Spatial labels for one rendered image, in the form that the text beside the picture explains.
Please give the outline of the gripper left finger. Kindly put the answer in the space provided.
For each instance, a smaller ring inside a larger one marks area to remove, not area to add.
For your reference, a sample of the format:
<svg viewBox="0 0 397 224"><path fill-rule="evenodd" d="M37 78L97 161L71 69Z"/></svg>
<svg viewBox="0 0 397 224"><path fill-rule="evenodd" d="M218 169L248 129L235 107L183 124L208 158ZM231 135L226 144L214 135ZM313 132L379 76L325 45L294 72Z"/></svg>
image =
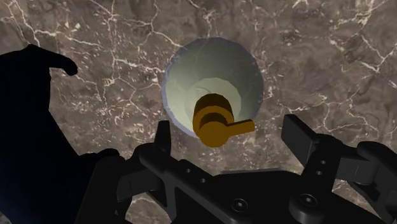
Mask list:
<svg viewBox="0 0 397 224"><path fill-rule="evenodd" d="M171 224L252 224L247 204L215 179L171 157L170 124L164 120L155 140L138 146L130 159L108 155L96 163L75 224L131 224L126 212L140 193L158 203Z"/></svg>

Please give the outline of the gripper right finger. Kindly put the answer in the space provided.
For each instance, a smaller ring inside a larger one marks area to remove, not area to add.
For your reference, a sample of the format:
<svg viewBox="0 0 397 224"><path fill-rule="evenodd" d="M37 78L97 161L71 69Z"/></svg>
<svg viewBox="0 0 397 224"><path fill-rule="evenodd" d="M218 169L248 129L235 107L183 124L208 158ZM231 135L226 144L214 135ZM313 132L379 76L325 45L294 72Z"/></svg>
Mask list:
<svg viewBox="0 0 397 224"><path fill-rule="evenodd" d="M397 224L397 153L382 143L362 141L353 148L328 134L317 134L294 114L284 116L281 139L303 165L289 211L301 224L326 224L342 208L334 181L349 183L384 224Z"/></svg>

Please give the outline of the white soap dispenser gold pump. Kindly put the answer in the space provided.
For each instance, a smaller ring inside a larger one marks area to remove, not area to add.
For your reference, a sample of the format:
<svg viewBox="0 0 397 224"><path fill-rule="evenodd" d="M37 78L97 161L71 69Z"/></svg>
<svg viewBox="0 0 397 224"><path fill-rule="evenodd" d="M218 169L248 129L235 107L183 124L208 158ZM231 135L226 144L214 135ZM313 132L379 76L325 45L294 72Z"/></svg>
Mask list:
<svg viewBox="0 0 397 224"><path fill-rule="evenodd" d="M171 58L162 100L180 130L215 148L255 130L263 90L257 61L242 45L205 38L181 47Z"/></svg>

